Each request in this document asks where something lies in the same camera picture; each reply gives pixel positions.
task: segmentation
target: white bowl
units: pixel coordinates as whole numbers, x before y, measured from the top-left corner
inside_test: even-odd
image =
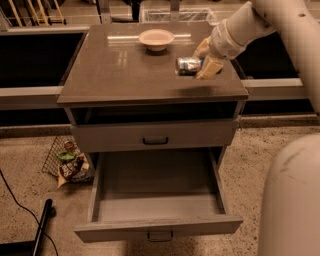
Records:
[[[139,35],[139,41],[150,51],[163,51],[174,39],[174,35],[163,29],[150,29]]]

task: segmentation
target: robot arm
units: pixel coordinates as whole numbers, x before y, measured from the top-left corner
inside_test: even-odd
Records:
[[[320,25],[303,0],[246,3],[213,29],[195,55],[233,59],[252,40],[271,32],[269,24],[279,33],[319,116]],[[319,152],[320,135],[309,135],[286,146],[273,161],[263,195],[259,256],[319,255]]]
[[[252,0],[213,28],[194,56],[234,59],[253,40],[277,31],[320,115],[320,26],[304,0]],[[210,70],[204,67],[198,77]]]

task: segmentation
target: cabinet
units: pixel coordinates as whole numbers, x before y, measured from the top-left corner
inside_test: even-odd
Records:
[[[171,31],[148,52],[138,35]],[[215,78],[175,74],[210,34],[207,23],[92,26],[58,99],[95,168],[84,242],[233,233],[219,166],[248,97],[229,61]]]

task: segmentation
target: power cord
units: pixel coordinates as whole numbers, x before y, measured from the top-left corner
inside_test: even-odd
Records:
[[[36,215],[35,215],[31,210],[29,210],[27,207],[24,207],[23,205],[21,205],[21,204],[17,201],[17,199],[16,199],[16,197],[14,196],[11,188],[9,187],[9,185],[8,185],[8,183],[7,183],[7,181],[6,181],[5,177],[4,177],[1,169],[0,169],[0,175],[1,175],[2,179],[3,179],[3,181],[4,181],[4,184],[6,185],[9,193],[11,194],[14,202],[15,202],[20,208],[22,208],[22,209],[24,209],[25,211],[29,212],[29,213],[33,216],[33,218],[36,220],[36,222],[37,222],[37,224],[38,224],[38,227],[41,229],[41,231],[43,232],[43,234],[44,234],[44,235],[50,240],[50,242],[52,243],[53,248],[54,248],[55,253],[56,253],[56,256],[58,256],[58,250],[57,250],[57,247],[56,247],[53,239],[52,239],[49,235],[47,235],[47,234],[44,232],[44,230],[41,228],[40,222],[39,222],[39,220],[37,219]]]

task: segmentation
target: drawer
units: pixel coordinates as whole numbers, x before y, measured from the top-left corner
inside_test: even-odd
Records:
[[[83,152],[230,145],[237,120],[81,125],[71,131]]]
[[[208,148],[100,153],[84,242],[234,233]]]

